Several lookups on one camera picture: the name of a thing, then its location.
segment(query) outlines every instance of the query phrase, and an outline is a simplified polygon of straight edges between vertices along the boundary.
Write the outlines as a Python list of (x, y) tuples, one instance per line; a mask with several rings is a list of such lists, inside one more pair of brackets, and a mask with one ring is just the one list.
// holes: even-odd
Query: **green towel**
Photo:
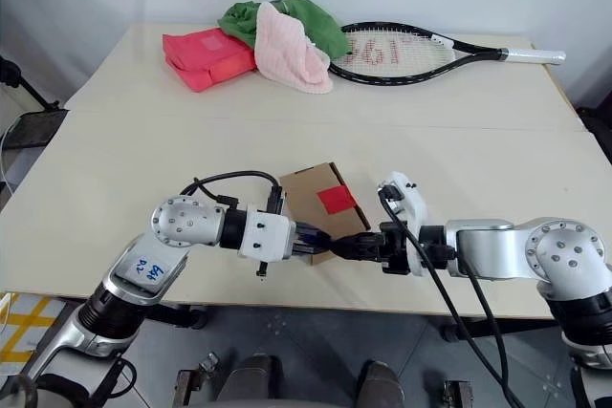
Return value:
[[(351, 52), (351, 46), (338, 23), (315, 3), (310, 0), (274, 0), (272, 4), (281, 13), (299, 19), (306, 35), (331, 59)], [(234, 4), (219, 20), (219, 27), (227, 35), (255, 48), (257, 9), (259, 4), (254, 2)]]

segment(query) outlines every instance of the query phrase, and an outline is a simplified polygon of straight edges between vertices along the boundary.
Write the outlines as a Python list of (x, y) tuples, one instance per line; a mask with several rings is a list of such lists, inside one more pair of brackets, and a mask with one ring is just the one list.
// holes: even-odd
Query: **pink towel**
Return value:
[(165, 62), (196, 92), (255, 68), (252, 50), (219, 28), (164, 34), (162, 43)]
[(255, 62), (270, 80), (305, 93), (332, 91), (329, 56), (313, 45), (298, 19), (278, 12), (270, 2), (262, 2), (257, 11)]

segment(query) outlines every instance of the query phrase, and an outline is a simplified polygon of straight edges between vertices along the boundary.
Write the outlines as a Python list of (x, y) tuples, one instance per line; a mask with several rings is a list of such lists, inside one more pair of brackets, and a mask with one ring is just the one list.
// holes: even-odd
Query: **racket handle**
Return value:
[(565, 52), (545, 52), (543, 50), (519, 50), (502, 48), (502, 60), (508, 62), (530, 62), (532, 64), (562, 64)]

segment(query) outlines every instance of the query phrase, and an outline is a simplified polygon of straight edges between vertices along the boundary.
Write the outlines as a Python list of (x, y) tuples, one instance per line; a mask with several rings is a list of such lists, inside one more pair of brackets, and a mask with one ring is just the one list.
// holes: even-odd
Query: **racket frame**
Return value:
[(452, 43), (452, 49), (458, 52), (467, 53), (468, 55), (455, 59), (449, 64), (445, 64), (437, 69), (422, 74), (406, 75), (406, 76), (372, 76), (355, 74), (353, 72), (342, 69), (333, 62), (329, 66), (329, 71), (332, 74), (341, 76), (351, 81), (358, 83), (365, 83), (367, 85), (379, 85), (379, 86), (397, 86), (397, 85), (409, 85), (412, 83), (419, 83), (422, 81), (434, 78), (437, 75), (444, 74), (448, 71), (461, 67), (465, 64), (477, 61), (500, 61), (504, 60), (508, 53), (503, 48), (489, 48), (481, 47), (479, 45), (472, 45), (470, 43), (455, 40), (454, 38), (446, 37), (439, 33), (428, 31), (426, 29), (417, 28), (416, 26), (410, 26), (402, 23), (391, 23), (385, 21), (367, 21), (361, 23), (348, 24), (342, 27), (342, 31), (348, 32), (359, 32), (367, 30), (379, 30), (379, 31), (393, 31), (393, 32), (404, 32), (414, 33), (422, 37), (431, 38), (436, 40), (435, 37), (440, 37), (446, 44)]

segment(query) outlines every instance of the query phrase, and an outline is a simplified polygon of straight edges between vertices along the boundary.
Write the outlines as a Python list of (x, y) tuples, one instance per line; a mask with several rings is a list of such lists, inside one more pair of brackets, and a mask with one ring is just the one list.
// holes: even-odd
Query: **tennis racket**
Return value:
[(353, 52), (334, 59), (329, 70), (368, 85), (409, 85), (476, 61), (561, 64), (564, 52), (489, 48), (408, 26), (367, 22), (344, 26)]

